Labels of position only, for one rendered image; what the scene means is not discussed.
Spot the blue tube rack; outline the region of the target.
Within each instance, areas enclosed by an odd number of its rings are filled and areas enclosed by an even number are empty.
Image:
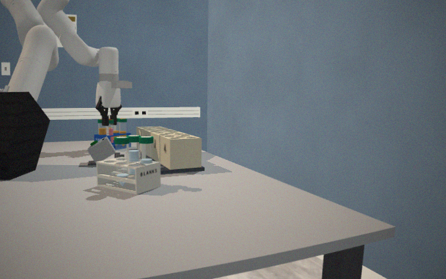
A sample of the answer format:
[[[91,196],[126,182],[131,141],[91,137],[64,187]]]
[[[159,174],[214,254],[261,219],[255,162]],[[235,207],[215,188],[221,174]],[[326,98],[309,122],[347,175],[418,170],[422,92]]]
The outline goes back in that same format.
[[[113,136],[122,136],[122,135],[127,135],[127,136],[129,136],[129,135],[131,135],[131,133],[126,133],[126,134],[113,133]],[[113,136],[107,136],[107,137],[109,138],[109,140],[111,140],[111,137],[113,137]],[[106,135],[99,135],[99,134],[96,134],[96,135],[95,135],[95,139],[94,139],[94,141],[95,141],[95,140],[99,141],[99,140],[103,139],[104,137],[106,137]],[[112,143],[112,145],[113,145],[113,147],[115,148],[115,144]]]

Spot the clear plastic tube rack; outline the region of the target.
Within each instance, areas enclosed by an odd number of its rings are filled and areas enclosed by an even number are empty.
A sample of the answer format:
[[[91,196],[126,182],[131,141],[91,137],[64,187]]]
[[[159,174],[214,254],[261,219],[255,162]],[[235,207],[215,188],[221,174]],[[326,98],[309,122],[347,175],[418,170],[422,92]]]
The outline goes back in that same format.
[[[129,174],[124,178],[116,177],[116,166],[135,169],[135,174]],[[118,181],[126,182],[125,186],[121,186]],[[118,165],[116,158],[100,161],[97,167],[97,186],[133,194],[158,188],[161,186],[161,162],[143,164],[138,161]]]

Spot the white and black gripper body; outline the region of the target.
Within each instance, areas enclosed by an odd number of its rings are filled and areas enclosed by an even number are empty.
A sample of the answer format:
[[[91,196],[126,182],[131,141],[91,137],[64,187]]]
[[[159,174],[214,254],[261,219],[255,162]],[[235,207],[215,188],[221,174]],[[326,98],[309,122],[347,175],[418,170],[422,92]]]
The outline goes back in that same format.
[[[119,107],[121,104],[120,88],[111,88],[111,82],[99,81],[96,91],[96,105],[101,96],[102,106],[105,108]]]

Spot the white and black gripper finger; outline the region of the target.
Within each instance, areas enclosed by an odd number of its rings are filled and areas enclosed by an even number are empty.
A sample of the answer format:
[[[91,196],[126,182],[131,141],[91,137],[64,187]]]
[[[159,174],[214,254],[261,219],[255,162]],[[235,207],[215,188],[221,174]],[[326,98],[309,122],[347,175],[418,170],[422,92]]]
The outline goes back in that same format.
[[[108,126],[109,125],[109,116],[107,116],[107,115],[108,115],[109,108],[104,108],[104,106],[102,106],[101,96],[100,96],[99,101],[96,105],[96,109],[101,113],[102,126]],[[105,111],[104,111],[104,109],[105,109]]]
[[[122,105],[120,104],[119,107],[115,107],[115,108],[110,108],[111,109],[111,115],[110,115],[110,119],[114,120],[113,125],[117,125],[117,115],[119,110],[122,108]],[[114,109],[114,110],[113,110]]]

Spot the clear tube with green cap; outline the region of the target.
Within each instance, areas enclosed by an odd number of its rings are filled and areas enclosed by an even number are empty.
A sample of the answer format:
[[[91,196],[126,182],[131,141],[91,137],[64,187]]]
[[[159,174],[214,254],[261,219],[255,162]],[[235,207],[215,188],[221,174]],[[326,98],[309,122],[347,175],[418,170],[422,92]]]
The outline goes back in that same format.
[[[153,162],[153,136],[140,136],[140,163]]]
[[[129,164],[129,137],[115,137],[114,144],[116,147],[116,164]],[[129,176],[129,168],[116,167],[116,177]],[[119,181],[118,181],[119,182]],[[121,186],[125,186],[126,182],[119,182]]]
[[[129,162],[140,161],[140,143],[139,135],[130,135],[129,137]],[[135,170],[130,169],[130,174],[135,174]]]

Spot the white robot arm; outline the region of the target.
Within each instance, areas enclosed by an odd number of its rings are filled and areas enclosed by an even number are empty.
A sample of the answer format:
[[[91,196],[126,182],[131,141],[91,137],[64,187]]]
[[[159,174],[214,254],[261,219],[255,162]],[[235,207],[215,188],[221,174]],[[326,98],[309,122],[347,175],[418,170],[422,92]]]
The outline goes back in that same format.
[[[41,0],[36,10],[32,0],[1,0],[14,18],[23,47],[11,80],[1,92],[29,91],[37,102],[47,72],[59,63],[56,36],[77,63],[99,66],[99,81],[111,82],[111,88],[132,88],[132,82],[118,80],[117,48],[92,48],[78,36],[76,25],[63,12],[69,1]]]

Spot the beige bucket adapter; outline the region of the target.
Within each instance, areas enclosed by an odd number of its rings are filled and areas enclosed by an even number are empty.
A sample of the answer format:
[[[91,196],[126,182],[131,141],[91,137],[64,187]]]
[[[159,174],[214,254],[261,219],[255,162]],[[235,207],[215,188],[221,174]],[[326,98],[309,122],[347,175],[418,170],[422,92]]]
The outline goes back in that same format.
[[[170,170],[201,167],[202,138],[161,136],[161,164]]]
[[[160,154],[160,136],[177,136],[177,135],[188,135],[182,132],[151,132],[151,136],[154,137],[153,143],[153,159],[157,162],[161,161]]]
[[[136,127],[136,134],[139,136],[143,136],[143,130],[147,129],[167,129],[167,128],[161,126]]]
[[[177,132],[177,131],[171,129],[149,129],[149,130],[143,130],[143,136],[151,136],[151,132]]]

